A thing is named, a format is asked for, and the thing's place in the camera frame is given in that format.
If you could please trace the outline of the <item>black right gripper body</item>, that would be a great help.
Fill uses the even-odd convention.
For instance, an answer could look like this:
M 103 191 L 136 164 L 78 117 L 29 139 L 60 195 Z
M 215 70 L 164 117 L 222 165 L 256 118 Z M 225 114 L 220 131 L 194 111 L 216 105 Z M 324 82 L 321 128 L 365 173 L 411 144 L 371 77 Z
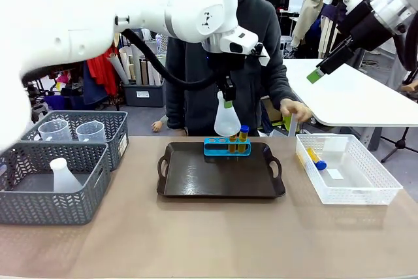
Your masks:
M 338 30 L 344 38 L 338 47 L 344 46 L 351 51 L 358 48 L 373 50 L 394 35 L 375 17 L 367 1 L 347 10 L 345 18 L 338 23 Z

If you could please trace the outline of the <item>person left hand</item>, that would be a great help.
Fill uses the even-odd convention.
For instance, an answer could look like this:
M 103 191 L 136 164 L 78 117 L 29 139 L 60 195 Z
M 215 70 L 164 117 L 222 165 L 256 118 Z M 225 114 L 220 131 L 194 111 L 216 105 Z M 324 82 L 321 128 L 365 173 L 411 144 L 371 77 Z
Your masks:
M 311 110 L 305 104 L 291 99 L 281 100 L 280 112 L 285 117 L 295 114 L 300 123 L 306 122 L 312 117 Z

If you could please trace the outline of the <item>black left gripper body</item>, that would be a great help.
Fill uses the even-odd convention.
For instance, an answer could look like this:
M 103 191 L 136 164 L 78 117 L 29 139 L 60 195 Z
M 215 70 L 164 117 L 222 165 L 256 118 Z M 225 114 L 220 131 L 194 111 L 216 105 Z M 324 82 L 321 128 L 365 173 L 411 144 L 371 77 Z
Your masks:
M 208 52 L 206 60 L 215 78 L 220 79 L 229 76 L 231 71 L 242 69 L 244 67 L 245 55 Z

